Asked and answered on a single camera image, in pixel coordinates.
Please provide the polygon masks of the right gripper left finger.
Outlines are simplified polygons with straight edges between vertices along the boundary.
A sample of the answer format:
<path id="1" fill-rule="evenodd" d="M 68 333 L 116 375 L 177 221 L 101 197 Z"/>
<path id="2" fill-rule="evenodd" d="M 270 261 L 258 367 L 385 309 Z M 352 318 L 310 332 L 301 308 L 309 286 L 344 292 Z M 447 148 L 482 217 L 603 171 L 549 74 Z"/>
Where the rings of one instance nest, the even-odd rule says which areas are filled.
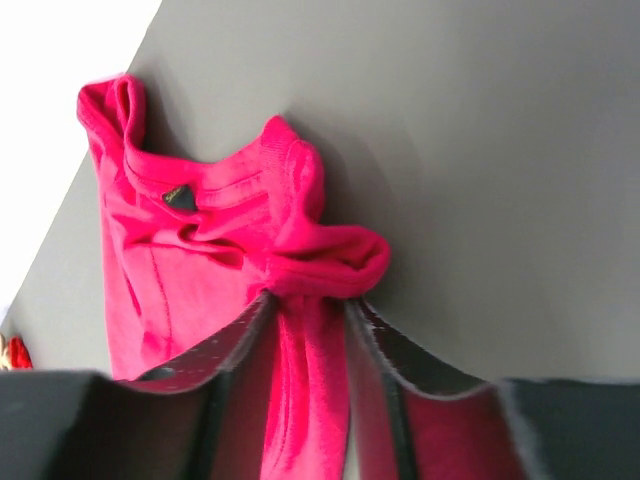
<path id="1" fill-rule="evenodd" d="M 256 479 L 275 300 L 133 381 L 94 371 L 1 377 L 5 479 Z"/>

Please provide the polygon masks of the crimson t shirt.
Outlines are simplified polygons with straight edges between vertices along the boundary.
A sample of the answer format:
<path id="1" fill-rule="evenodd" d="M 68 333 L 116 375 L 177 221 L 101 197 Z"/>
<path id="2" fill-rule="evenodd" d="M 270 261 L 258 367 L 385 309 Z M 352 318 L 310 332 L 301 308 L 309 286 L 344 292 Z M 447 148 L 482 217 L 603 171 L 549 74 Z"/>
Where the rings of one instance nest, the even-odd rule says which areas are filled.
<path id="1" fill-rule="evenodd" d="M 345 299 L 382 278 L 388 243 L 326 226 L 317 150 L 281 117 L 213 164 L 148 152 L 143 84 L 84 86 L 77 115 L 99 189 L 111 370 L 132 380 L 234 321 L 279 305 L 264 479 L 338 479 L 349 422 Z"/>

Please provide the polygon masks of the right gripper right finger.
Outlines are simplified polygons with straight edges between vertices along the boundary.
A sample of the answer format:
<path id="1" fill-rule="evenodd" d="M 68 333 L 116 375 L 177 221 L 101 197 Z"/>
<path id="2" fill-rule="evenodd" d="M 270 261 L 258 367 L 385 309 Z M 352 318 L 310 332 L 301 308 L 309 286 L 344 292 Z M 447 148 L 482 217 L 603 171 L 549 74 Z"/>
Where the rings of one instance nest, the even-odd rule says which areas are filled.
<path id="1" fill-rule="evenodd" d="M 635 479 L 639 386 L 486 382 L 442 361 L 364 301 L 345 307 L 364 479 Z"/>

